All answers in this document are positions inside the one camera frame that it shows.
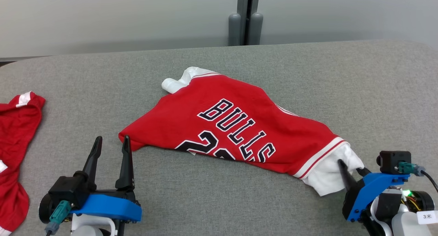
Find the black cable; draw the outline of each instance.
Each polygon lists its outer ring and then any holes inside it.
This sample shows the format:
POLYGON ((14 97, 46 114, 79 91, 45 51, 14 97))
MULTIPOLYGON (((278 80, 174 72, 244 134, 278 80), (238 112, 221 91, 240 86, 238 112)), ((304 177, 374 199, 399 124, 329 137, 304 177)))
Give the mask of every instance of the black cable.
POLYGON ((435 180, 424 170, 421 170, 421 173, 424 174, 432 182, 432 185, 435 187, 436 191, 438 192, 438 186, 437 183, 435 183, 435 180))

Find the white label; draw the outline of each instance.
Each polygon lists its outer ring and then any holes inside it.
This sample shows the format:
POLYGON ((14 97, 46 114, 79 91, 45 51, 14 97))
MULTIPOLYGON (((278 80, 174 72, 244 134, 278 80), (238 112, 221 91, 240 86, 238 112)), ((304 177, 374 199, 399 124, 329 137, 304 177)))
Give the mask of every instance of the white label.
POLYGON ((438 223, 437 212, 438 211, 418 211, 416 213, 418 224, 438 223))

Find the green led light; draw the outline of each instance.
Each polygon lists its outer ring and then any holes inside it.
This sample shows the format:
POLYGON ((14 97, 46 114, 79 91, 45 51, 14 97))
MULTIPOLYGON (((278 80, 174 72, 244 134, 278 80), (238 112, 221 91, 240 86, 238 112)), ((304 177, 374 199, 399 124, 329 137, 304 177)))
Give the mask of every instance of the green led light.
POLYGON ((403 190, 403 195, 405 195, 405 197, 408 197, 411 194, 412 192, 410 190, 403 190))

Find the teal cable connector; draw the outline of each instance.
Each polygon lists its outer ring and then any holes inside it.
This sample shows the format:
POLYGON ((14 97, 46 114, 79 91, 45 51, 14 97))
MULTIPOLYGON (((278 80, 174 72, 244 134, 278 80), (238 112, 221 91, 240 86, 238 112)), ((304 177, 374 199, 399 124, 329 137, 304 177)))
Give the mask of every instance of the teal cable connector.
POLYGON ((70 214, 72 207, 68 201, 62 200, 55 211, 53 211, 50 216, 50 222, 47 224, 45 231, 47 235, 55 235, 59 229, 59 225, 64 221, 64 219, 70 214))
POLYGON ((422 170, 425 171, 423 166, 419 166, 414 163, 399 162, 397 166, 397 171, 402 174, 414 174, 420 177, 424 176, 424 174, 421 173, 422 170))

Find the gray table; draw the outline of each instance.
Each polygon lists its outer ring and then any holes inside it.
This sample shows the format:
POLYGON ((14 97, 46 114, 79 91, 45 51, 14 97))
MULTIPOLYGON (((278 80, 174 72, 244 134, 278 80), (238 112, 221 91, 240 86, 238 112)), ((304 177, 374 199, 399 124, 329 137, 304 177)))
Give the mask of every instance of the gray table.
MULTIPOLYGON (((219 47, 45 57, 0 69, 0 101, 33 90, 47 99, 22 164, 29 214, 14 236, 43 235, 40 199, 61 175, 81 169, 103 136, 96 182, 114 187, 117 134, 166 94, 165 78, 188 66, 263 88, 278 105, 327 124, 376 172, 380 150, 409 150, 438 179, 438 53, 404 41, 219 47)), ((367 235, 347 223, 344 192, 319 197, 302 181, 237 162, 144 147, 133 154, 139 235, 367 235)), ((406 188, 438 201, 426 178, 406 188)), ((69 235, 62 225, 57 235, 69 235)), ((437 227, 431 227, 437 233, 437 227)))

